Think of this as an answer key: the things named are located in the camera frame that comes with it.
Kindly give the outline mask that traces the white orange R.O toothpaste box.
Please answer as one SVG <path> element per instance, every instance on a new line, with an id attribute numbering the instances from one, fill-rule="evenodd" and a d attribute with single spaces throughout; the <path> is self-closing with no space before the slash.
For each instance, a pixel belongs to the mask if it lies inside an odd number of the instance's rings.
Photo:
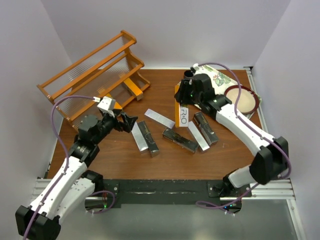
<path id="1" fill-rule="evenodd" d="M 175 101 L 174 103 L 174 119 L 176 128 L 188 127 L 189 124 L 189 108 Z"/>

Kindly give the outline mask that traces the gold honeycomb toothpaste box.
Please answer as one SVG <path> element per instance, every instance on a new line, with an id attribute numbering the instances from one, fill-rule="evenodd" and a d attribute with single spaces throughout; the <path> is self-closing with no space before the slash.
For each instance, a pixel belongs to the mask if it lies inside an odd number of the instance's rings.
<path id="1" fill-rule="evenodd" d="M 114 99 L 112 98 L 111 96 L 108 96 L 108 98 L 110 98 L 110 107 L 113 109 L 113 110 L 122 110 L 123 107 Z"/>

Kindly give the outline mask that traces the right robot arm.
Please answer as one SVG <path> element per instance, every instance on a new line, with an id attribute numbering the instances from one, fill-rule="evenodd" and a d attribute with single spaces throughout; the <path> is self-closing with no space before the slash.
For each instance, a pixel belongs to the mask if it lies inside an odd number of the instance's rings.
<path id="1" fill-rule="evenodd" d="M 203 113 L 237 136 L 254 156 L 251 164 L 222 179 L 221 194 L 233 197 L 245 185 L 266 185 L 283 172 L 291 173 L 288 141 L 274 138 L 244 117 L 230 99 L 215 92 L 207 74 L 182 79 L 174 98 L 179 104 L 198 105 Z"/>

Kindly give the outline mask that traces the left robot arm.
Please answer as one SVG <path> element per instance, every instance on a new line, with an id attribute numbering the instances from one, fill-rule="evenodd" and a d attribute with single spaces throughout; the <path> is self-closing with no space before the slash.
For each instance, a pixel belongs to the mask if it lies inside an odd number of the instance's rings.
<path id="1" fill-rule="evenodd" d="M 121 112 L 122 120 L 104 113 L 102 119 L 87 115 L 66 158 L 42 193 L 29 205 L 20 206 L 15 219 L 23 239 L 55 240 L 66 216 L 86 197 L 104 193 L 103 176 L 88 170 L 98 152 L 98 144 L 112 131 L 131 132 L 136 116 Z"/>

